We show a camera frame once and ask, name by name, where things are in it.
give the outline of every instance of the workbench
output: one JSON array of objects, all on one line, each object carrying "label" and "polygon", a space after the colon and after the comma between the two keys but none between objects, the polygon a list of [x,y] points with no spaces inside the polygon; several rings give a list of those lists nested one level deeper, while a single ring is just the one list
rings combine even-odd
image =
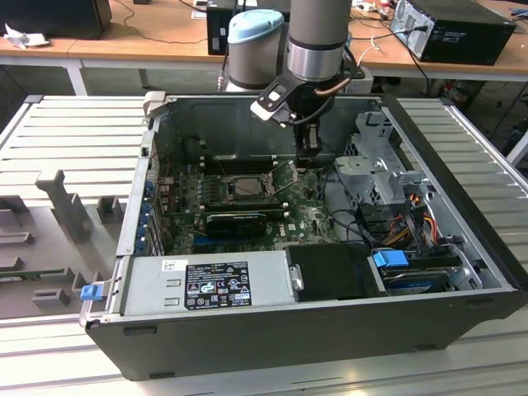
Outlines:
[{"label": "workbench", "polygon": [[[41,167],[43,163],[39,158],[43,158],[44,151],[50,150],[49,146],[56,145],[56,143],[46,143],[46,140],[55,141],[59,136],[65,139],[62,146],[93,146],[94,139],[95,144],[101,145],[109,143],[108,139],[113,139],[112,145],[118,153],[118,158],[113,159],[119,163],[110,163],[112,158],[105,158],[103,152],[86,154],[86,157],[90,158],[84,158],[82,163],[76,163],[67,154],[60,154],[57,151],[59,148],[54,148],[56,154],[53,164],[59,163],[57,166],[68,174],[68,178],[76,185],[71,191],[79,191],[85,205],[92,204],[94,196],[105,194],[118,196],[120,202],[125,203],[126,193],[109,191],[108,188],[128,186],[130,189],[130,171],[133,170],[134,165],[129,165],[125,161],[133,157],[128,150],[138,149],[136,137],[141,136],[141,130],[147,128],[146,125],[142,125],[142,117],[139,116],[142,100],[142,97],[44,97],[39,105],[24,104],[2,134],[3,141],[0,142],[0,146],[3,145],[4,150],[0,157],[5,158],[6,161],[0,161],[0,165],[3,163],[0,169],[5,173],[0,184],[15,188],[20,184],[33,183],[36,178],[34,172],[45,168]],[[441,156],[451,158],[450,169],[457,173],[458,180],[464,188],[468,183],[473,184],[467,187],[468,192],[474,196],[488,194],[487,191],[493,189],[493,186],[489,186],[492,184],[498,187],[494,188],[496,193],[499,191],[496,200],[503,198],[506,202],[508,196],[510,199],[513,197],[511,191],[516,190],[515,185],[509,183],[502,188],[501,178],[506,175],[493,173],[498,164],[480,162],[479,158],[486,157],[486,154],[468,149],[471,145],[476,147],[476,144],[467,142],[469,136],[459,136],[456,133],[460,127],[450,117],[445,115],[439,119],[438,110],[435,110],[432,101],[422,103],[426,108],[421,112],[420,109],[415,108],[417,104],[413,100],[406,100],[403,104],[407,108],[413,108],[415,114],[423,115],[424,111],[427,112],[428,116],[415,121],[420,120],[423,129],[429,128],[431,133],[427,134],[428,139],[437,148],[441,148]],[[49,113],[49,116],[43,117],[45,113]],[[83,117],[82,122],[85,125],[83,128],[86,129],[83,131],[78,126],[80,116]],[[50,133],[50,126],[54,127],[53,134]],[[450,131],[445,133],[449,135],[448,138],[442,138],[445,135],[442,130]],[[28,136],[32,137],[31,141],[25,138]],[[23,140],[28,140],[27,144],[34,141],[36,147],[21,145]],[[459,163],[456,159],[459,155],[456,152],[457,143],[461,145],[460,150],[464,155],[469,153],[471,156],[468,162]],[[9,159],[12,158],[9,156],[10,152],[22,150],[29,153],[28,150],[31,149],[39,150],[41,156],[35,153],[31,158],[19,159],[17,164],[9,165]],[[482,173],[475,174],[474,167],[481,169]],[[91,171],[81,179],[79,170],[83,169]],[[20,173],[20,177],[14,177],[15,173]],[[87,186],[89,189],[80,191],[80,186]],[[23,198],[28,205],[35,206],[37,205],[35,200],[42,199],[34,196],[35,190],[24,191],[27,195]],[[511,210],[511,201],[508,200],[508,204],[503,207],[495,204],[496,210],[507,213]],[[493,201],[481,200],[483,205],[490,202]],[[516,219],[513,214],[505,214],[495,221],[502,221],[499,226],[503,232],[506,232],[504,221],[523,220],[521,216],[518,217]],[[516,240],[515,244],[526,240],[522,233],[523,228],[519,228],[519,235],[514,233],[511,235]],[[77,314],[14,318],[0,321],[0,372],[3,373],[0,375],[0,394],[235,396],[286,393],[361,396],[420,395],[430,394],[434,389],[437,394],[522,395],[526,394],[528,386],[527,329],[528,310],[521,309],[504,320],[479,324],[442,351],[423,351],[139,383],[123,378],[117,367],[99,350],[79,325]],[[390,335],[390,328],[381,332]],[[210,336],[215,336],[214,329],[211,329]],[[235,337],[229,341],[233,344],[233,354],[244,353],[244,350],[237,348]]]},{"label": "workbench", "polygon": [[[480,0],[503,15],[509,15],[511,2]],[[73,90],[87,95],[84,68],[134,68],[140,71],[143,87],[148,86],[145,70],[219,70],[223,57],[207,54],[205,20],[191,19],[193,11],[174,0],[154,0],[149,5],[134,5],[132,0],[110,0],[112,22],[101,40],[51,38],[51,45],[27,50],[0,41],[0,64],[55,66],[68,71]],[[127,18],[130,29],[125,26]],[[195,44],[166,44],[146,40],[181,41]],[[353,21],[352,37],[371,37],[389,33],[377,21]],[[362,65],[378,76],[422,78],[405,47],[395,37],[377,41],[380,51],[371,50]],[[494,66],[461,64],[421,64],[429,78],[457,78],[480,81],[526,81],[528,78],[528,33],[514,34]],[[359,58],[370,46],[369,40],[352,41],[353,54]]]}]

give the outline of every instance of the black computer tower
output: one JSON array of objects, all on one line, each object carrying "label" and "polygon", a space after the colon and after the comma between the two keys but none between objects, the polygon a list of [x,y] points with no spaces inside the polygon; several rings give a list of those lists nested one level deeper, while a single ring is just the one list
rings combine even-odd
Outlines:
[{"label": "black computer tower", "polygon": [[47,37],[98,40],[112,18],[108,0],[3,0],[0,32],[5,24],[25,33]]}]

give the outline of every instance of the wooden tabletop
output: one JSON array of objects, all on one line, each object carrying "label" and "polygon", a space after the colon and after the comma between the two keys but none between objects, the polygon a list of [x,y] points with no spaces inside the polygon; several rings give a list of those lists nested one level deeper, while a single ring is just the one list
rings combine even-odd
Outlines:
[{"label": "wooden tabletop", "polygon": [[[480,2],[502,12],[504,16],[510,15],[509,7],[517,7],[512,2]],[[207,54],[206,21],[191,19],[192,10],[176,0],[153,0],[149,5],[134,5],[132,0],[110,0],[110,4],[113,17],[101,40],[52,39],[50,46],[27,50],[13,48],[5,40],[0,40],[0,55],[211,63],[222,61],[221,56]],[[528,25],[521,25],[528,30]],[[349,30],[352,37],[389,33],[377,21],[354,21]],[[171,43],[147,40],[142,35]],[[363,58],[363,66],[416,70],[409,53],[397,38],[388,37],[377,40],[376,43],[380,51],[371,50]],[[369,46],[369,40],[353,40],[351,49],[356,59]],[[421,66],[425,71],[437,72],[528,74],[528,33],[514,34],[494,66],[431,63],[423,63]]]},{"label": "wooden tabletop", "polygon": [[[496,2],[492,0],[480,0],[479,2],[486,7],[501,12],[503,16],[508,18],[511,14],[508,8],[519,7],[518,4],[513,2]],[[521,23],[521,25],[528,30],[527,24]],[[352,34],[351,50],[356,60],[366,48],[370,47],[370,41],[353,40],[354,37],[371,37],[390,33],[388,29],[382,27],[376,21],[354,21],[350,24],[349,31]],[[375,49],[369,51],[361,61],[361,65],[367,68],[416,70],[416,65],[408,51],[396,37],[391,36],[379,39],[375,43],[380,47],[380,51]],[[494,66],[434,63],[420,63],[420,66],[424,71],[528,75],[528,33],[514,33]]]},{"label": "wooden tabletop", "polygon": [[[70,58],[177,60],[221,62],[221,57],[207,54],[207,23],[191,19],[192,10],[176,0],[153,0],[136,5],[132,0],[110,0],[112,21],[101,40],[77,40],[69,49]],[[132,15],[124,5],[135,14]],[[165,41],[146,40],[141,35]]]},{"label": "wooden tabletop", "polygon": [[7,40],[0,39],[0,55],[28,56],[36,58],[67,58],[75,39],[48,39],[51,45],[20,49],[13,47]]}]

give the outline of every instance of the blue drive latch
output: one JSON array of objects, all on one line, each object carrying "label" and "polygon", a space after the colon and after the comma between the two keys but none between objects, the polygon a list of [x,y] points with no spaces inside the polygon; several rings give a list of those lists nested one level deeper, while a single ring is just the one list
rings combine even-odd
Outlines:
[{"label": "blue drive latch", "polygon": [[409,265],[409,261],[403,250],[380,250],[372,258],[378,268]]},{"label": "blue drive latch", "polygon": [[103,285],[86,285],[81,289],[81,301],[100,301],[102,295]]}]

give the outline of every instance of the black plastic cover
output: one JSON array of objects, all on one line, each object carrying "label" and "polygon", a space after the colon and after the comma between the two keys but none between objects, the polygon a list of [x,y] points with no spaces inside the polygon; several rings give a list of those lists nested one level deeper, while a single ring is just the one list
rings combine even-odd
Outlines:
[{"label": "black plastic cover", "polygon": [[382,295],[370,269],[365,247],[349,243],[292,245],[286,248],[289,266],[298,266],[304,289],[299,302],[362,299]]}]

